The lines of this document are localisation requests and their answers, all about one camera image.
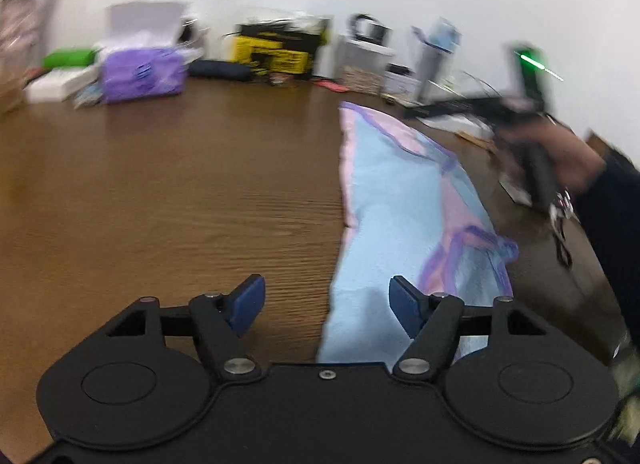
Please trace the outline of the dark sleeve right forearm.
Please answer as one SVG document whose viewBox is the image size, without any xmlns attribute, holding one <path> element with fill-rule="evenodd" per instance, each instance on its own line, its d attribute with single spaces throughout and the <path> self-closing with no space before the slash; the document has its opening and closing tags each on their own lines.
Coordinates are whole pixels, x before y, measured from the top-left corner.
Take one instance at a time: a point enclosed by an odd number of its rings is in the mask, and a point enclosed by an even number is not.
<svg viewBox="0 0 640 464">
<path fill-rule="evenodd" d="M 639 170 L 612 151 L 575 210 L 635 345 L 639 343 Z"/>
</svg>

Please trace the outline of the person's right hand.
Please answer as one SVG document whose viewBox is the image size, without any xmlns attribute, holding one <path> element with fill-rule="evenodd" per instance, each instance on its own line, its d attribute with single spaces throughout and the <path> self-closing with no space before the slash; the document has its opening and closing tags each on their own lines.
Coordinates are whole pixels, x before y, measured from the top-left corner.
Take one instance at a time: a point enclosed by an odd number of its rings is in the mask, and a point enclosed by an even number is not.
<svg viewBox="0 0 640 464">
<path fill-rule="evenodd" d="M 515 156 L 515 147 L 537 143 L 549 154 L 559 184 L 570 193 L 580 194 L 589 189 L 605 169 L 604 159 L 578 135 L 552 123 L 549 118 L 538 118 L 528 123 L 496 130 L 496 155 L 508 179 L 524 189 L 525 168 Z"/>
</svg>

